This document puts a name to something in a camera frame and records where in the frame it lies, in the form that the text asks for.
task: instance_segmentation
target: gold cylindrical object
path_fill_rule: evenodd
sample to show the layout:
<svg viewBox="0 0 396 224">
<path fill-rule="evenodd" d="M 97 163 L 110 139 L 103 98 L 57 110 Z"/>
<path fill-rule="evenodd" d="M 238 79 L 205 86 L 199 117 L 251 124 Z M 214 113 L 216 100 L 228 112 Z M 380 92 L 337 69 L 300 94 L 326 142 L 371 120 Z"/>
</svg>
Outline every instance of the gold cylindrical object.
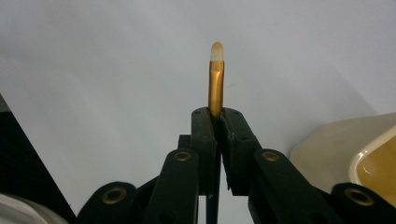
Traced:
<svg viewBox="0 0 396 224">
<path fill-rule="evenodd" d="M 209 65 L 209 113 L 217 119 L 223 104 L 224 62 L 210 62 Z"/>
</svg>

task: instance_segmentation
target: white background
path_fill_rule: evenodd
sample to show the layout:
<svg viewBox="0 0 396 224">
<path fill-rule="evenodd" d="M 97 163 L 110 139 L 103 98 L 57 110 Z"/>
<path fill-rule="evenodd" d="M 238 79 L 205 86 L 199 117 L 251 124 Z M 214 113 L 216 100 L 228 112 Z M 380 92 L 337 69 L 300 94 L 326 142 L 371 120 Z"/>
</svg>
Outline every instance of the white background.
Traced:
<svg viewBox="0 0 396 224">
<path fill-rule="evenodd" d="M 215 41 L 224 105 L 263 147 L 289 155 L 321 125 L 396 111 L 393 0 L 3 1 L 0 92 L 76 213 L 159 174 L 207 104 Z M 252 223 L 224 179 L 219 223 Z"/>
</svg>

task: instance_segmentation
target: beige bowl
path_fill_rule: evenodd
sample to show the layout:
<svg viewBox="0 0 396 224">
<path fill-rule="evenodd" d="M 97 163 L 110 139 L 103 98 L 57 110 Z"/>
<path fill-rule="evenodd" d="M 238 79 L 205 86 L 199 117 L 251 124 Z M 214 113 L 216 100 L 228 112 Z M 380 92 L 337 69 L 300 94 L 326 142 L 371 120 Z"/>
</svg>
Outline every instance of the beige bowl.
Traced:
<svg viewBox="0 0 396 224">
<path fill-rule="evenodd" d="M 352 182 L 396 206 L 396 113 L 325 125 L 297 145 L 290 160 L 319 189 Z"/>
</svg>

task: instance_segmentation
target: screw hole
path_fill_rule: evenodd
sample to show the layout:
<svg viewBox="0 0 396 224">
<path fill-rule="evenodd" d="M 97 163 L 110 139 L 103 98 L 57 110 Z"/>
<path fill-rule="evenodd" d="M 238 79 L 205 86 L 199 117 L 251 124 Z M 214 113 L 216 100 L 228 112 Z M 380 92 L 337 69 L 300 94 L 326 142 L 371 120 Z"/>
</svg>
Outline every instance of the screw hole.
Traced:
<svg viewBox="0 0 396 224">
<path fill-rule="evenodd" d="M 280 157 L 275 152 L 271 152 L 271 151 L 263 152 L 262 157 L 268 161 L 277 161 L 280 159 Z"/>
<path fill-rule="evenodd" d="M 106 191 L 102 196 L 102 202 L 105 204 L 114 204 L 121 202 L 127 195 L 126 189 L 115 187 Z"/>
<path fill-rule="evenodd" d="M 354 203 L 371 206 L 374 204 L 374 199 L 366 192 L 360 189 L 349 188 L 345 190 L 345 195 Z"/>
<path fill-rule="evenodd" d="M 189 161 L 191 159 L 191 154 L 188 152 L 181 151 L 175 154 L 175 159 L 177 161 Z"/>
</svg>

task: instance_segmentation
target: black object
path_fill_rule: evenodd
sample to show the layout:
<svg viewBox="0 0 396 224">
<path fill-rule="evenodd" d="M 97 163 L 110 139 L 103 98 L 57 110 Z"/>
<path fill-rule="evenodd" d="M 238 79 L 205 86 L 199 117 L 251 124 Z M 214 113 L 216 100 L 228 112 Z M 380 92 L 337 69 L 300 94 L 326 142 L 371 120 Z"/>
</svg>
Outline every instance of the black object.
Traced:
<svg viewBox="0 0 396 224">
<path fill-rule="evenodd" d="M 248 196 L 254 223 L 396 223 L 396 209 L 371 190 L 345 183 L 328 194 L 312 187 L 282 153 L 262 149 L 240 112 L 224 108 L 213 119 L 206 107 L 192 112 L 191 135 L 179 137 L 158 177 L 137 190 L 117 182 L 100 188 L 77 223 L 196 223 L 198 195 L 206 195 L 206 223 L 216 224 L 220 155 L 229 188 Z M 114 188 L 125 194 L 106 204 Z"/>
<path fill-rule="evenodd" d="M 76 220 L 11 112 L 0 113 L 0 193 L 42 204 L 70 223 Z"/>
</svg>

